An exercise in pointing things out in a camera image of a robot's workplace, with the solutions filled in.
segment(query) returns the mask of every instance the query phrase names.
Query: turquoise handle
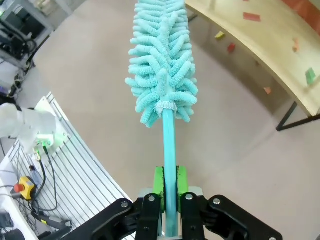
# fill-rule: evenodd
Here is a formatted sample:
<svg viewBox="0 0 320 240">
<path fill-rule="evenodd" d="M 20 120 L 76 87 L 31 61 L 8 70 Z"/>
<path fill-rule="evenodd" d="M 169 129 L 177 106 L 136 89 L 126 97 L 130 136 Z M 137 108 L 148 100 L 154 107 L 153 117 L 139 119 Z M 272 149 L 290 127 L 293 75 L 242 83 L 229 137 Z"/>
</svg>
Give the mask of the turquoise handle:
<svg viewBox="0 0 320 240">
<path fill-rule="evenodd" d="M 175 114 L 171 109 L 164 109 L 163 148 L 164 148 L 164 180 L 165 180 L 165 236 L 178 236 L 177 213 L 177 163 L 176 163 L 176 131 Z"/>
</svg>

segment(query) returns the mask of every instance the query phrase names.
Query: red button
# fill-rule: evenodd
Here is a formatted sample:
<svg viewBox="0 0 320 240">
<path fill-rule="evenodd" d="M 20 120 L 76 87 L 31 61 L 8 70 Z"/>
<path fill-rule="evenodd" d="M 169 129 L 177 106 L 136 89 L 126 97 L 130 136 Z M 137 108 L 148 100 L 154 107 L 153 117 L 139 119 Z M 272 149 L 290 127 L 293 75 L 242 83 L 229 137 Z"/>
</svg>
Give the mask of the red button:
<svg viewBox="0 0 320 240">
<path fill-rule="evenodd" d="M 23 186 L 22 184 L 16 184 L 14 185 L 13 189 L 16 193 L 20 193 L 25 190 L 25 186 Z"/>
</svg>

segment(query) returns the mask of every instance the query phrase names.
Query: fluffy duster bristle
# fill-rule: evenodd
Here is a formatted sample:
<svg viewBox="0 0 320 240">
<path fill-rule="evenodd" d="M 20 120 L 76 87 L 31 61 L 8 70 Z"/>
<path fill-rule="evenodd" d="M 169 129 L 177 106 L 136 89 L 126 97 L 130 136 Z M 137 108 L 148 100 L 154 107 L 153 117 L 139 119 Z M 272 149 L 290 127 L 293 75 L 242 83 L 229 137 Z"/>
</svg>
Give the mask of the fluffy duster bristle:
<svg viewBox="0 0 320 240">
<path fill-rule="evenodd" d="M 192 57 L 187 11 L 183 0 L 139 0 L 135 5 L 136 47 L 129 54 L 125 82 L 137 97 L 135 110 L 143 112 L 141 123 L 151 127 L 163 109 L 175 111 L 177 119 L 190 121 L 197 102 L 196 67 Z"/>
</svg>

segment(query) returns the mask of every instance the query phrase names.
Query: beige floor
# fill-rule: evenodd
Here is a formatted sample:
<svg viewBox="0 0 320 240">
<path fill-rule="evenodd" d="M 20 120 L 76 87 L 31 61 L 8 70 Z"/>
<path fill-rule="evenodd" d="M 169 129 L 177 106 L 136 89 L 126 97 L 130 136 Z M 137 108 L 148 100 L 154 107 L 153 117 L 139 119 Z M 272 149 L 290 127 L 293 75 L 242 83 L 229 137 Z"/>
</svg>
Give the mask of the beige floor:
<svg viewBox="0 0 320 240">
<path fill-rule="evenodd" d="M 163 164 L 163 140 L 160 121 L 151 129 L 140 124 L 124 83 L 133 17 L 132 0 L 88 0 L 35 61 L 87 145 L 135 199 Z M 177 161 L 187 166 L 189 183 L 208 198 L 227 196 L 286 240 L 316 239 L 320 121 L 276 132 L 291 104 L 287 94 L 242 49 L 228 55 L 232 39 L 216 42 L 216 27 L 197 18 L 190 31 L 198 103 L 189 124 L 176 123 Z M 304 117 L 298 110 L 293 119 Z"/>
</svg>

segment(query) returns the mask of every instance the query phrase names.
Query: screw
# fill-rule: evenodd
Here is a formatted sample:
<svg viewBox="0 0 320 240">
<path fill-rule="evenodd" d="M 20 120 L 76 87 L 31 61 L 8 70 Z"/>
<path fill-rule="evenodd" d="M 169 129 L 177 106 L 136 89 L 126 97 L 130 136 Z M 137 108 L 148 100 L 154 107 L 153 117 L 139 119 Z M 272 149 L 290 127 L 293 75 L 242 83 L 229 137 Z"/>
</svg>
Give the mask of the screw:
<svg viewBox="0 0 320 240">
<path fill-rule="evenodd" d="M 126 207 L 128 207 L 128 203 L 126 201 L 124 201 L 123 203 L 121 203 L 121 207 L 123 207 L 125 209 Z"/>
<path fill-rule="evenodd" d="M 191 194 L 187 194 L 187 195 L 185 195 L 185 198 L 187 200 L 192 200 L 194 197 Z"/>
<path fill-rule="evenodd" d="M 220 199 L 218 199 L 218 198 L 213 199 L 213 204 L 219 205 L 220 203 L 221 203 Z"/>
</svg>

